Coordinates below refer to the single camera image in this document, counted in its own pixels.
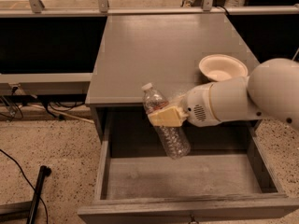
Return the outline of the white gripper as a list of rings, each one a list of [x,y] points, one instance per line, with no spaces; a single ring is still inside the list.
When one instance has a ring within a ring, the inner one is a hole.
[[[185,120],[196,127],[216,126],[221,122],[216,118],[211,106],[210,90],[213,82],[196,86],[185,94],[169,101],[172,106],[148,114],[153,126],[180,127]]]

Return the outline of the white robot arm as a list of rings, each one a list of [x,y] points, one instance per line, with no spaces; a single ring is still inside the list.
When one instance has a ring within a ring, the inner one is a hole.
[[[206,127],[274,118],[299,130],[299,63],[272,59],[248,77],[196,86],[148,118],[152,125],[165,127],[180,127],[184,121]]]

